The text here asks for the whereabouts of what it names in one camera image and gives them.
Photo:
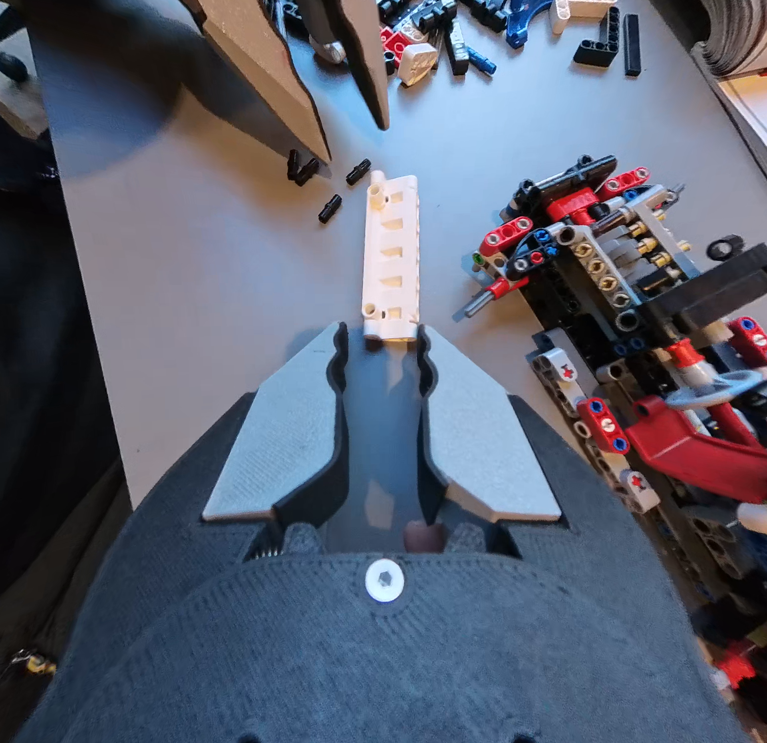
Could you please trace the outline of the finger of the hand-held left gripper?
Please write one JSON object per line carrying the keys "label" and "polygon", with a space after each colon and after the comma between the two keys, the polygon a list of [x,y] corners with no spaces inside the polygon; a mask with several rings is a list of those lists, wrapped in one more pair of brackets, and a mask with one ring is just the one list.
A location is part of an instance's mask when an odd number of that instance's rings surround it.
{"label": "finger of the hand-held left gripper", "polygon": [[350,71],[376,125],[389,127],[388,76],[376,0],[335,0],[338,33]]}
{"label": "finger of the hand-held left gripper", "polygon": [[295,70],[263,0],[181,0],[203,35],[237,69],[288,130],[322,162],[331,151],[314,99]]}

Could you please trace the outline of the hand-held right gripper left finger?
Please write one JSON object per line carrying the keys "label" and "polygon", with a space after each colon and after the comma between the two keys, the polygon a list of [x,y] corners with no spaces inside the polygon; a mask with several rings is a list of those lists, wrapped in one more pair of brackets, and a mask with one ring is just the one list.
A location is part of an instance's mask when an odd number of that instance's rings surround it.
{"label": "hand-held right gripper left finger", "polygon": [[267,378],[203,509],[209,523],[324,525],[349,492],[348,327],[331,323]]}

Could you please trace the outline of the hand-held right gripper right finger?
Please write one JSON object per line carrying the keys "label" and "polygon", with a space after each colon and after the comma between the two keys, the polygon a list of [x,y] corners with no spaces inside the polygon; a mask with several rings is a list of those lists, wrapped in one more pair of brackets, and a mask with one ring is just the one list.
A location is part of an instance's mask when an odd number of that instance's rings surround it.
{"label": "hand-held right gripper right finger", "polygon": [[560,520],[506,389],[430,326],[418,327],[417,365],[417,493],[427,523],[446,503],[490,524]]}

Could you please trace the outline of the pile of mixed toy bricks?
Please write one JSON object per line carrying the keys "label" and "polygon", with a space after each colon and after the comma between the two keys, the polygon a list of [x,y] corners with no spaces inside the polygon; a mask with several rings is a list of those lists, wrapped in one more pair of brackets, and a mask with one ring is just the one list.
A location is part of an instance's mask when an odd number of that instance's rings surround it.
{"label": "pile of mixed toy bricks", "polygon": [[[432,69],[439,65],[448,41],[450,65],[455,76],[462,76],[470,66],[493,77],[497,66],[486,56],[467,45],[460,46],[459,20],[455,13],[458,2],[470,6],[482,0],[376,0],[379,15],[380,40],[387,76],[398,72],[406,47],[428,44],[435,48]],[[295,0],[264,0],[269,17],[281,32],[306,41],[317,58],[332,66],[344,66],[347,55],[340,42],[318,45],[310,36]]]}

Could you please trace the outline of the white long toy panel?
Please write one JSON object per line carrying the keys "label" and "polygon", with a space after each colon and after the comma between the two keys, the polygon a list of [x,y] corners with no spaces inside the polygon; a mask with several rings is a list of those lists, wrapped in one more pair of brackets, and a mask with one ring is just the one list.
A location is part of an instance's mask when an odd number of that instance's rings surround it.
{"label": "white long toy panel", "polygon": [[366,339],[409,343],[419,326],[419,192],[414,175],[370,172],[360,313]]}

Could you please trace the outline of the grey desk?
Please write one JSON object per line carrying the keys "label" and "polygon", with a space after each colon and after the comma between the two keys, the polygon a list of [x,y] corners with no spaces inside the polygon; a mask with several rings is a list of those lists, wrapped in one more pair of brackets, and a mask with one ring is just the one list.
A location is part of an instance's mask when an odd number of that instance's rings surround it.
{"label": "grey desk", "polygon": [[415,515],[419,395],[415,360],[362,346],[364,193],[353,189],[330,230],[317,212],[360,157],[413,173],[421,211],[421,318],[541,414],[549,397],[524,361],[533,333],[522,297],[459,323],[473,289],[461,258],[497,219],[519,179],[582,152],[647,163],[683,178],[681,220],[748,231],[765,184],[746,165],[692,62],[658,19],[650,74],[578,72],[564,45],[534,26],[514,56],[469,28],[499,70],[390,94],[375,124],[348,72],[296,51],[321,112],[329,178],[297,188],[271,144],[282,122],[203,38],[178,0],[40,0],[30,29],[42,74],[94,333],[134,500],[242,393],[320,328],[350,328],[347,390],[353,485],[330,524],[344,550],[401,550]]}

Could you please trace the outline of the partly built toy car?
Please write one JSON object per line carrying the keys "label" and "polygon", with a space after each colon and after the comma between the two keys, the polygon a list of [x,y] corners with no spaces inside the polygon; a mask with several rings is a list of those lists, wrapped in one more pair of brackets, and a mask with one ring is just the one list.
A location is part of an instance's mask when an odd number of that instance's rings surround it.
{"label": "partly built toy car", "polygon": [[472,252],[539,320],[532,372],[590,465],[638,518],[725,692],[765,720],[765,243],[712,239],[700,270],[666,215],[682,184],[587,154],[523,180]]}

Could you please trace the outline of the white angled toy beam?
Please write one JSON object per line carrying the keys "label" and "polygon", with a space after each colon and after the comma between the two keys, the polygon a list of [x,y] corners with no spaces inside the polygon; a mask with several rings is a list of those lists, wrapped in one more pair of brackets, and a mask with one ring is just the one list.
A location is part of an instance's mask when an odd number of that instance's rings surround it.
{"label": "white angled toy beam", "polygon": [[601,20],[618,0],[552,0],[549,8],[551,33],[560,36],[571,19]]}

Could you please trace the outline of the black angled toy beam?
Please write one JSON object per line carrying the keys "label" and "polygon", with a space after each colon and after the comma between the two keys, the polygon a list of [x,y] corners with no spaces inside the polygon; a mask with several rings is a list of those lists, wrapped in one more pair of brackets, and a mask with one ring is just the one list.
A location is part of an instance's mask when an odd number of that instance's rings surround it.
{"label": "black angled toy beam", "polygon": [[600,20],[598,37],[581,40],[573,55],[573,62],[582,66],[608,68],[620,47],[620,10],[608,9]]}

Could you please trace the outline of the black straight toy beam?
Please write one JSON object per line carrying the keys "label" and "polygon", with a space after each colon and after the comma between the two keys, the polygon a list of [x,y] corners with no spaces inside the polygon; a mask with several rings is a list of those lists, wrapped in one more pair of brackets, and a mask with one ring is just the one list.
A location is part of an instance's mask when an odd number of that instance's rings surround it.
{"label": "black straight toy beam", "polygon": [[624,74],[628,78],[637,78],[641,71],[640,25],[639,17],[627,13],[623,18]]}

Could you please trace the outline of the thick building instruction booklet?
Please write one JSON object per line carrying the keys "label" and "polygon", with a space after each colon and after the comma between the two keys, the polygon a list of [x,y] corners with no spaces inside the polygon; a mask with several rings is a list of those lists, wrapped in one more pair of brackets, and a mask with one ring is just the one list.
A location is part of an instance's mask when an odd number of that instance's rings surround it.
{"label": "thick building instruction booklet", "polygon": [[692,58],[766,174],[766,0],[699,0],[709,36]]}

